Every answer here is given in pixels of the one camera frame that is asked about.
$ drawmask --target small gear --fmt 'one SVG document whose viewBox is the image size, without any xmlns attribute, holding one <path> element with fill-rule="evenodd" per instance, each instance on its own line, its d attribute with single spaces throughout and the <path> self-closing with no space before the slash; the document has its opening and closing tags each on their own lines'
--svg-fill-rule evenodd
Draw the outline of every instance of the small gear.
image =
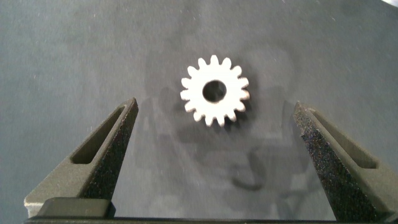
<svg viewBox="0 0 398 224">
<path fill-rule="evenodd" d="M 249 85 L 247 78 L 239 76 L 242 68 L 235 66 L 231 69 L 231 60 L 225 58 L 223 63 L 212 55 L 210 64 L 207 65 L 203 58 L 198 60 L 199 70 L 188 67 L 189 78 L 181 79 L 186 88 L 181 92 L 181 99 L 188 100 L 185 110 L 193 114 L 195 121 L 205 117 L 206 125 L 211 126 L 216 118 L 220 126 L 224 126 L 224 118 L 228 116 L 231 121 L 236 121 L 235 110 L 245 111 L 241 100 L 248 100 L 250 94 L 243 88 Z"/>
</svg>

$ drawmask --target gray surface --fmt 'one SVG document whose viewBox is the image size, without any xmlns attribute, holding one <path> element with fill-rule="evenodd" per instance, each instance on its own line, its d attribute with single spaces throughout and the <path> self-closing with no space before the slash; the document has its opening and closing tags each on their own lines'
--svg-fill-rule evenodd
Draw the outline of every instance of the gray surface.
<svg viewBox="0 0 398 224">
<path fill-rule="evenodd" d="M 398 171 L 397 38 L 398 9 L 372 0 L 0 1 L 0 220 L 25 219 L 25 195 L 131 96 L 116 215 L 333 219 L 293 104 Z M 229 129 L 179 98 L 211 54 L 250 82 Z"/>
</svg>

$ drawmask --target textured black surface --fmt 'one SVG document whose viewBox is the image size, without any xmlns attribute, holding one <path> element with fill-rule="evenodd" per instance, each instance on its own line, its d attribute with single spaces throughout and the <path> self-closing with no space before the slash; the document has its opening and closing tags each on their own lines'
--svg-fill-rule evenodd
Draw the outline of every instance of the textured black surface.
<svg viewBox="0 0 398 224">
<path fill-rule="evenodd" d="M 131 107 L 127 108 L 127 116 L 121 121 L 114 139 L 108 146 L 106 155 L 98 163 L 93 178 L 81 197 L 112 199 L 127 145 L 129 144 L 130 135 L 138 114 L 137 102 L 135 99 L 133 99 L 133 102 Z"/>
<path fill-rule="evenodd" d="M 377 212 L 308 113 L 306 107 L 297 104 L 294 118 L 336 219 L 339 222 L 379 221 L 385 214 Z"/>
</svg>

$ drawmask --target bore hole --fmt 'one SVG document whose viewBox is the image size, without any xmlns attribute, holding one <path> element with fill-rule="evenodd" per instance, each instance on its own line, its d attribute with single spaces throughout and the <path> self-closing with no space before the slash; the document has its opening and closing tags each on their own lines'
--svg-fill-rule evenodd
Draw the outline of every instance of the bore hole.
<svg viewBox="0 0 398 224">
<path fill-rule="evenodd" d="M 210 102 L 219 102 L 226 94 L 226 87 L 224 83 L 214 80 L 203 87 L 203 96 Z"/>
</svg>

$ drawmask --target gear tooth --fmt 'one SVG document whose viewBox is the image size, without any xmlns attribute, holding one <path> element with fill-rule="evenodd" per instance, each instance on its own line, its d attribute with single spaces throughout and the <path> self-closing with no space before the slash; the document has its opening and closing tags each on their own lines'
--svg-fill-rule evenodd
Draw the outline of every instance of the gear tooth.
<svg viewBox="0 0 398 224">
<path fill-rule="evenodd" d="M 240 75 L 242 75 L 242 68 L 240 66 L 235 66 L 232 68 L 231 73 L 234 76 L 239 77 Z"/>
<path fill-rule="evenodd" d="M 236 103 L 236 109 L 240 112 L 243 112 L 246 110 L 246 107 L 242 102 L 239 101 L 238 103 Z"/>
<path fill-rule="evenodd" d="M 206 125 L 207 125 L 208 127 L 210 127 L 211 124 L 213 124 L 213 119 L 214 119 L 214 117 L 211 117 L 211 116 L 207 116 L 207 117 L 205 118 Z"/>
<path fill-rule="evenodd" d="M 205 68 L 207 66 L 205 59 L 203 59 L 203 58 L 198 59 L 198 64 L 199 64 L 199 69 Z"/>
<path fill-rule="evenodd" d="M 182 100 L 190 100 L 190 94 L 188 90 L 183 90 L 180 93 Z"/>
<path fill-rule="evenodd" d="M 185 111 L 186 112 L 191 112 L 195 109 L 194 103 L 192 101 L 189 101 L 187 104 L 185 104 Z"/>
<path fill-rule="evenodd" d="M 231 65 L 232 65 L 231 59 L 225 58 L 225 59 L 223 60 L 222 66 L 224 66 L 225 68 L 230 69 L 230 68 L 231 68 Z"/>
<path fill-rule="evenodd" d="M 184 86 L 185 88 L 189 88 L 190 84 L 191 84 L 191 79 L 189 78 L 183 78 L 181 79 L 181 84 L 182 86 Z"/>
<path fill-rule="evenodd" d="M 236 114 L 235 114 L 234 111 L 228 112 L 227 116 L 228 116 L 228 118 L 229 118 L 231 121 L 236 121 Z"/>
<path fill-rule="evenodd" d="M 220 63 L 218 62 L 218 58 L 215 55 L 212 55 L 210 58 L 210 64 L 211 65 L 220 65 Z"/>
<path fill-rule="evenodd" d="M 217 121 L 218 121 L 218 124 L 220 125 L 220 127 L 224 126 L 224 124 L 225 124 L 224 116 L 217 116 Z"/>
<path fill-rule="evenodd" d="M 201 118 L 203 117 L 203 114 L 199 113 L 199 112 L 194 112 L 193 114 L 193 119 L 198 122 L 201 120 Z"/>
<path fill-rule="evenodd" d="M 240 100 L 250 99 L 250 93 L 247 90 L 241 90 L 241 92 L 239 93 L 239 99 Z"/>
<path fill-rule="evenodd" d="M 245 88 L 249 85 L 249 80 L 247 78 L 240 78 L 238 82 L 240 88 Z"/>
<path fill-rule="evenodd" d="M 192 67 L 192 66 L 189 66 L 187 70 L 188 70 L 188 74 L 189 74 L 191 77 L 194 77 L 195 75 L 198 74 L 198 70 L 195 69 L 195 68 Z"/>
</svg>

